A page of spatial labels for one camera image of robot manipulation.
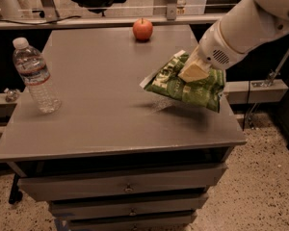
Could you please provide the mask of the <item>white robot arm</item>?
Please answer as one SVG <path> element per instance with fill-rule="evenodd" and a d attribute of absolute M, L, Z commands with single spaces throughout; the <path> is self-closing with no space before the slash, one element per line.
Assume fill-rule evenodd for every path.
<path fill-rule="evenodd" d="M 289 34 L 289 0 L 241 0 L 202 36 L 179 77 L 194 82 L 227 70 L 256 47 Z"/>

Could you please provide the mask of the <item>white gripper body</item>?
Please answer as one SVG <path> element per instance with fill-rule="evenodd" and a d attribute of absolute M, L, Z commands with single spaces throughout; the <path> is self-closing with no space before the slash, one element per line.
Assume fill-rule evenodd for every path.
<path fill-rule="evenodd" d="M 237 52 L 227 44 L 220 21 L 206 30 L 199 41 L 197 54 L 203 61 L 221 70 L 229 69 L 246 57 L 246 54 Z"/>

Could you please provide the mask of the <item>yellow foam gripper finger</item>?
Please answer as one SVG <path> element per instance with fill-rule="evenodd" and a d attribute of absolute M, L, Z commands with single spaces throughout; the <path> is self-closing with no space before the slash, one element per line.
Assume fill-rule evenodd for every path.
<path fill-rule="evenodd" d="M 204 61 L 198 55 L 198 46 L 192 52 L 184 67 L 180 70 L 178 77 L 183 81 L 190 83 L 205 79 L 209 76 L 211 64 Z"/>

